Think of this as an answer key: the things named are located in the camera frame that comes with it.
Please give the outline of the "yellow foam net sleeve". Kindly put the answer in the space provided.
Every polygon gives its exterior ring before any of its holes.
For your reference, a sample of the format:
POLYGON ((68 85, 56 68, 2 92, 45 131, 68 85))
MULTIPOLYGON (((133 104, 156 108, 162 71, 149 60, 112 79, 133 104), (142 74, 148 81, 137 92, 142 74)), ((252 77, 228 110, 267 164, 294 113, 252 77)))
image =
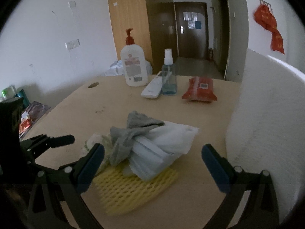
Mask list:
POLYGON ((148 203, 178 179, 178 172, 167 168, 150 181, 125 177, 118 168, 108 167, 93 179, 106 214, 117 216, 148 203))

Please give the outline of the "grey sock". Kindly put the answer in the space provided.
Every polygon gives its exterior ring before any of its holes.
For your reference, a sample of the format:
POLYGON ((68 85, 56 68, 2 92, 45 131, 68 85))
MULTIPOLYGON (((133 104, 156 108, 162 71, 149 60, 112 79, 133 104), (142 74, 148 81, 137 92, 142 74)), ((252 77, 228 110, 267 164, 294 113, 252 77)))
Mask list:
POLYGON ((112 141, 112 153, 110 155, 110 165, 117 166, 126 160, 132 150, 132 140, 136 136, 143 136, 150 130, 160 126, 164 126, 165 122, 152 117, 148 117, 143 113, 132 111, 127 117, 126 128, 110 128, 110 136, 112 141))

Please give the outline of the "magazine on side surface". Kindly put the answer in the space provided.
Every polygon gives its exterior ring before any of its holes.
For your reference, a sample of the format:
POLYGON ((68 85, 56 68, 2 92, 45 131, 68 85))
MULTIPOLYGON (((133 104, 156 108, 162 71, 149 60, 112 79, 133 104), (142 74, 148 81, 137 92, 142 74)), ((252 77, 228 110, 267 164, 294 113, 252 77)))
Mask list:
POLYGON ((30 128, 44 116, 49 110, 50 106, 33 101, 22 113, 21 123, 19 125, 19 139, 30 130, 30 128))

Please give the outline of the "teal cup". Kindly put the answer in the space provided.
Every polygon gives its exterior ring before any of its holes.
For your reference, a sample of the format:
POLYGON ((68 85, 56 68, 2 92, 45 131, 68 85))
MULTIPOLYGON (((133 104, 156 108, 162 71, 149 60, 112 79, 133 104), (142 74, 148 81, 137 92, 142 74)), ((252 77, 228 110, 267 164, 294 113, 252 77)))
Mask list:
POLYGON ((19 90, 14 97, 23 98, 23 109, 26 109, 30 105, 30 101, 25 93, 24 89, 19 90))

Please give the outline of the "white styrofoam box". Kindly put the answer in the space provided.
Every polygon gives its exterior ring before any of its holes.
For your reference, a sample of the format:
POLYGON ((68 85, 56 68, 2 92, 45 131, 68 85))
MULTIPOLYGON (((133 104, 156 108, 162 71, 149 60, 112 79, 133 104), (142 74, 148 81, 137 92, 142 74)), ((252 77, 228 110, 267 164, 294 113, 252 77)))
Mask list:
POLYGON ((304 197, 304 73, 247 50, 225 146, 230 164, 270 172, 285 220, 304 197))

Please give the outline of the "white bag behind table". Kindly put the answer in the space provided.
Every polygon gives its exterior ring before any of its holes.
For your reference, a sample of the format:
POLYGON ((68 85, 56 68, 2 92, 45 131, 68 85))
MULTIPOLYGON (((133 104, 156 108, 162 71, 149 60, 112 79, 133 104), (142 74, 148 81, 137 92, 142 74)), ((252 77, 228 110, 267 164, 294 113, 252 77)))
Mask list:
MULTIPOLYGON (((153 68, 150 62, 145 61, 147 74, 150 75, 153 73, 153 68)), ((121 60, 116 60, 112 65, 110 65, 109 69, 101 74, 102 77, 112 77, 112 76, 124 76, 124 67, 121 60)))

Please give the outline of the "white remote control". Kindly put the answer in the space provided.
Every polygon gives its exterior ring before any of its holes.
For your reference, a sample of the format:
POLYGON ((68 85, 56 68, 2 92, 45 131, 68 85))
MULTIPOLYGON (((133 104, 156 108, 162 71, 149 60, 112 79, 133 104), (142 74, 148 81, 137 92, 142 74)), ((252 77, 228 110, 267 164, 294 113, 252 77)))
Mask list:
POLYGON ((141 92, 141 96, 147 99, 156 99, 159 97, 162 90, 162 72, 158 74, 148 83, 141 92))

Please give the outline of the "white lotion pump bottle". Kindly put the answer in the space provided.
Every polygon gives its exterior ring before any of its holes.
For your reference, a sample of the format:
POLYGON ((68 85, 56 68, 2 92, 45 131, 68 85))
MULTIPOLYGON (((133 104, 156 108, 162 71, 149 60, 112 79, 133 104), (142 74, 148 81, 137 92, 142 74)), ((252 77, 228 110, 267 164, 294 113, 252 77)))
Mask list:
POLYGON ((145 86, 148 83, 148 74, 144 50, 135 44, 129 28, 126 30, 126 45, 120 52, 124 68, 126 84, 131 87, 145 86))

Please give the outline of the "red tissue packet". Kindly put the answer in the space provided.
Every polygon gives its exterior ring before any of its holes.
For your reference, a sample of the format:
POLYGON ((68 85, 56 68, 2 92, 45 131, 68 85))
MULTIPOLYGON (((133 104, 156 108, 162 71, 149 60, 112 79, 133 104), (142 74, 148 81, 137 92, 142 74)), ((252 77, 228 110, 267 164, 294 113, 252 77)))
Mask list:
POLYGON ((189 101, 217 101, 218 98, 214 94, 213 87, 213 79, 207 77, 193 77, 189 80, 189 87, 182 98, 189 101))

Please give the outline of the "clear blue spray bottle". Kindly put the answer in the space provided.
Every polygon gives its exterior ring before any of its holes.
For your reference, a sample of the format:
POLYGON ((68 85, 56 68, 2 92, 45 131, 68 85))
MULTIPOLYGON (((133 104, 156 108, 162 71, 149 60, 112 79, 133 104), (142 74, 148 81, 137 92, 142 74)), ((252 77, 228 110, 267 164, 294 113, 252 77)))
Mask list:
POLYGON ((177 93, 177 80, 172 49, 164 50, 164 64, 162 66, 161 73, 162 93, 164 95, 175 95, 177 93))

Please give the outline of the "wooden wardrobe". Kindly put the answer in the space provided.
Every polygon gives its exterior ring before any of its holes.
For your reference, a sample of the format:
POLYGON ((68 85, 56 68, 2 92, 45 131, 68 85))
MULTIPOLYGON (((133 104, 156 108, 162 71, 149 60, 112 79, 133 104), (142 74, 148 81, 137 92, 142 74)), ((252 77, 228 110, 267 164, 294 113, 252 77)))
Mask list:
POLYGON ((117 55, 126 45, 126 30, 157 74, 164 64, 164 50, 177 58, 176 21, 173 0, 108 0, 117 55))

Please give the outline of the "red hanging bags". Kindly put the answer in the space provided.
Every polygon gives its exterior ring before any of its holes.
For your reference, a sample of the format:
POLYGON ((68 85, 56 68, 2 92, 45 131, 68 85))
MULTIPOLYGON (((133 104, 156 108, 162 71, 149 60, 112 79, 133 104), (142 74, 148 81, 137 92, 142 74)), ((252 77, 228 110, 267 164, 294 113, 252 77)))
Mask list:
POLYGON ((257 24, 271 33, 270 47, 272 51, 278 51, 285 54, 282 35, 278 30, 276 18, 269 9, 268 5, 261 2, 254 12, 253 17, 257 24))

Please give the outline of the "dark brown entrance door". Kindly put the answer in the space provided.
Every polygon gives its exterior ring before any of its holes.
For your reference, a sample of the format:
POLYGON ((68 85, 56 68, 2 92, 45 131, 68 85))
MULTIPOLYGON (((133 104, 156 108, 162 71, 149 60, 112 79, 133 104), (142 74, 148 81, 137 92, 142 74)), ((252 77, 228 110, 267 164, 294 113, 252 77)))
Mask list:
POLYGON ((207 4, 175 2, 174 5, 179 57, 206 59, 209 40, 207 4))

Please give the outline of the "double wall socket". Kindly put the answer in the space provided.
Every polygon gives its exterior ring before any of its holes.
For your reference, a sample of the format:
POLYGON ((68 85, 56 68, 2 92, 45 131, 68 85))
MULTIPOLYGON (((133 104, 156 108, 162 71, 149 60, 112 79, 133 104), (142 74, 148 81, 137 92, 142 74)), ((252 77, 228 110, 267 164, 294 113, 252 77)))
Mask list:
POLYGON ((66 49, 68 51, 74 49, 74 48, 77 48, 80 46, 80 41, 79 39, 76 39, 76 40, 73 40, 73 41, 69 41, 69 42, 66 42, 65 43, 65 46, 66 46, 66 49))

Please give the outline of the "wall switch plate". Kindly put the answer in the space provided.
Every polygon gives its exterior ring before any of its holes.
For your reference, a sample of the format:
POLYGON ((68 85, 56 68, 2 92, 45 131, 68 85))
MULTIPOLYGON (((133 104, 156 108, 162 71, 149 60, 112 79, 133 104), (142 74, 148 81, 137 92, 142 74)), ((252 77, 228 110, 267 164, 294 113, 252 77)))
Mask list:
POLYGON ((75 1, 69 1, 68 6, 69 6, 69 8, 74 8, 76 6, 76 2, 75 1))

